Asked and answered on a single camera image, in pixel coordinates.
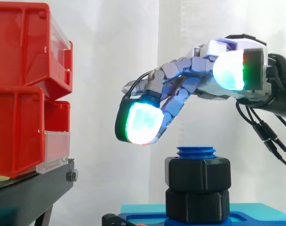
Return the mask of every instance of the robotic hand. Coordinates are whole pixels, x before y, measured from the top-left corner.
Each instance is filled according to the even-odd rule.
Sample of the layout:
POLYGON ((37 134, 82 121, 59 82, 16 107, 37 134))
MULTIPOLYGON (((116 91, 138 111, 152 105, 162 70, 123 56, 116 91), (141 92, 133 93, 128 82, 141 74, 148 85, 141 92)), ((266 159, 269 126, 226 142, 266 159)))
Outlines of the robotic hand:
POLYGON ((237 99, 239 113, 265 141, 269 132, 265 135, 252 116, 251 120, 244 116, 239 103, 247 106, 249 115, 249 109, 255 113, 253 108, 260 108, 286 117, 286 58, 268 54, 266 43, 255 37, 230 35, 193 48, 186 57, 143 74, 122 91, 115 125, 121 141, 157 142, 190 95, 237 99))

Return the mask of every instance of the blue base plate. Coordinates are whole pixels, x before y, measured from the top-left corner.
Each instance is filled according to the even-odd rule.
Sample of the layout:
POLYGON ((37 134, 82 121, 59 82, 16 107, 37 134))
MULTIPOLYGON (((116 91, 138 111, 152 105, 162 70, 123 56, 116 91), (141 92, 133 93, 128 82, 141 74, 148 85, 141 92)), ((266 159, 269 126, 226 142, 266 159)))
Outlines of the blue base plate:
MULTIPOLYGON (((285 213, 261 203, 231 204, 230 209, 229 217, 220 226, 286 226, 285 213)), ((119 216, 147 226, 190 226, 168 219, 165 205, 124 205, 119 216)))

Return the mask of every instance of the red plastic drawer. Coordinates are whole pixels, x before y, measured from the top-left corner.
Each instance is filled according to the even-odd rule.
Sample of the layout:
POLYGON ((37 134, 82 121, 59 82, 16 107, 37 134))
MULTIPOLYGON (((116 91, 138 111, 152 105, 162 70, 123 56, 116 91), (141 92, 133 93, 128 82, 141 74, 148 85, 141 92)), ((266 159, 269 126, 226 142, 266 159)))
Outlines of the red plastic drawer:
POLYGON ((72 92, 72 43, 47 4, 0 2, 0 86, 33 85, 50 100, 72 92))
POLYGON ((0 176, 15 178, 38 164, 44 173, 58 162, 65 164, 63 158, 70 150, 69 119, 70 104, 44 102, 39 87, 0 87, 0 176))

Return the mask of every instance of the glowing fingertip sensor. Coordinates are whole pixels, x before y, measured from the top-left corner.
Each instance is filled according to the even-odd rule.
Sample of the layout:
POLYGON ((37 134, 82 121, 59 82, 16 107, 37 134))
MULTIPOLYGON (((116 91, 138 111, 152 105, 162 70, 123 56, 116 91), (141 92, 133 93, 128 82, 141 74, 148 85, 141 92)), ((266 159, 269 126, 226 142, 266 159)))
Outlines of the glowing fingertip sensor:
POLYGON ((160 108, 141 103, 138 99, 125 98, 116 119, 116 137, 134 144, 147 144, 156 137, 163 118, 160 108))
POLYGON ((243 50, 224 52, 213 65, 213 76, 216 82, 228 90, 243 90, 243 50))

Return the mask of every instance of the white backdrop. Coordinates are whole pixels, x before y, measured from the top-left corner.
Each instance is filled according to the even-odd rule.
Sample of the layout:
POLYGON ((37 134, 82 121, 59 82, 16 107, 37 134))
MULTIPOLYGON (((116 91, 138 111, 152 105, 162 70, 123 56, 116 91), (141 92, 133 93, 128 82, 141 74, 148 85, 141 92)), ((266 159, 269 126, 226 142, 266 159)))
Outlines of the white backdrop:
MULTIPOLYGON (((233 100, 191 97, 155 145, 126 144, 114 135, 123 85, 195 45, 246 32, 286 56, 286 0, 46 2, 74 43, 73 94, 64 99, 71 103, 71 157, 79 170, 74 188, 54 205, 51 226, 98 226, 122 204, 164 203, 164 159, 179 145, 213 145, 231 161, 232 202, 286 212, 286 168, 239 117, 233 100)), ((283 126, 260 115, 286 143, 283 126)))

